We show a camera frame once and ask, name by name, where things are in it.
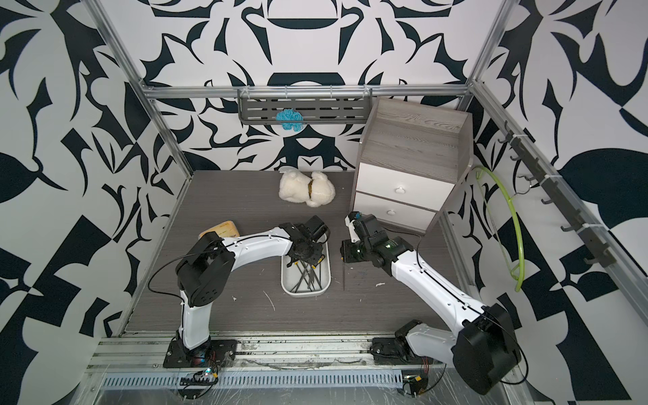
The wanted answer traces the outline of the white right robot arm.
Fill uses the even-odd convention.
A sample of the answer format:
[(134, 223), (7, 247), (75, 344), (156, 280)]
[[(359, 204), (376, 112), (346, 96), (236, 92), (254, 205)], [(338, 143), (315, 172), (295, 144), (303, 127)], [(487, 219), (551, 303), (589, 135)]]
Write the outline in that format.
[(353, 211), (345, 218), (345, 263), (371, 263), (420, 297), (445, 322), (437, 332), (412, 321), (396, 333), (412, 354), (452, 365), (476, 393), (487, 394), (525, 359), (509, 312), (485, 305), (440, 275), (400, 236), (390, 236), (372, 214)]

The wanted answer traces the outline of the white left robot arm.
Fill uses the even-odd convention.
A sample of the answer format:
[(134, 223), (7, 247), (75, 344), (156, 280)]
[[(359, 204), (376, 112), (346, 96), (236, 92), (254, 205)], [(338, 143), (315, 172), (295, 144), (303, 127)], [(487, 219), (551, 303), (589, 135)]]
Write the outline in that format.
[(175, 260), (181, 300), (181, 321), (166, 351), (165, 369), (209, 368), (233, 359), (236, 340), (210, 337), (212, 304), (224, 291), (231, 273), (268, 258), (289, 259), (289, 264), (317, 266), (323, 262), (330, 229), (313, 216), (304, 224), (284, 223), (249, 236), (221, 237), (210, 231), (189, 253)]

